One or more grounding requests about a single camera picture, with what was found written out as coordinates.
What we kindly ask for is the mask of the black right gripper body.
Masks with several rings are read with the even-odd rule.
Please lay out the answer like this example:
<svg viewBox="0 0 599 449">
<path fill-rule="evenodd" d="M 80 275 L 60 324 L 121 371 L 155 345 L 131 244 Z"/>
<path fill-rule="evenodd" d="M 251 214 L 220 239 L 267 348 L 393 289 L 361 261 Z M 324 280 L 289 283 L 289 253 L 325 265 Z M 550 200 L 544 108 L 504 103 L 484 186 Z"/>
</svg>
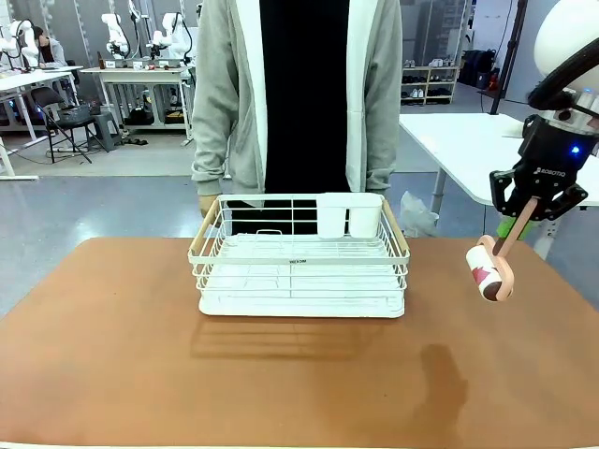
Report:
<svg viewBox="0 0 599 449">
<path fill-rule="evenodd" d="M 584 200 L 588 191 L 577 184 L 578 172 L 597 147 L 597 134 L 564 128 L 539 116 L 528 117 L 522 129 L 519 161 L 513 166 L 512 194 L 525 200 L 553 200 L 564 194 Z"/>
</svg>

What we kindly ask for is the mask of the person's right hand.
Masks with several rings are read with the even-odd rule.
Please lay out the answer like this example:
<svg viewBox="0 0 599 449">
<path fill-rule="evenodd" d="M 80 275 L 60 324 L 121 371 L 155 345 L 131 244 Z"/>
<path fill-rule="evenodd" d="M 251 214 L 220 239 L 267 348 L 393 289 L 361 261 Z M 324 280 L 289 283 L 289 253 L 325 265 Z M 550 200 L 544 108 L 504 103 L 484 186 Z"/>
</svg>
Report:
<svg viewBox="0 0 599 449">
<path fill-rule="evenodd" d="M 208 223 L 213 226 L 220 225 L 219 216 L 219 200 L 218 196 L 199 196 L 198 204 L 200 213 L 204 223 Z M 209 212 L 212 205 L 215 204 L 216 210 L 212 218 L 209 217 Z"/>
</svg>

